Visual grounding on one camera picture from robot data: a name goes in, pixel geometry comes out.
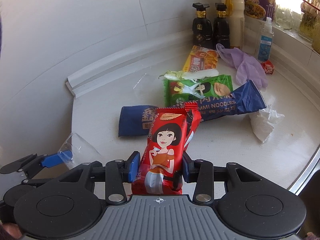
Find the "person left hand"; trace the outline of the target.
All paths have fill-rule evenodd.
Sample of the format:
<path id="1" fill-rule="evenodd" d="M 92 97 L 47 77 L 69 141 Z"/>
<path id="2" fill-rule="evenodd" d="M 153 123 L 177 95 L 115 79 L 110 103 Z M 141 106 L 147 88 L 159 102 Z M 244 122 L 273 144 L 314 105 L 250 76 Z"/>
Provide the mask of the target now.
<path id="1" fill-rule="evenodd" d="M 22 237 L 19 227 L 14 223 L 1 223 L 0 240 L 16 240 Z"/>

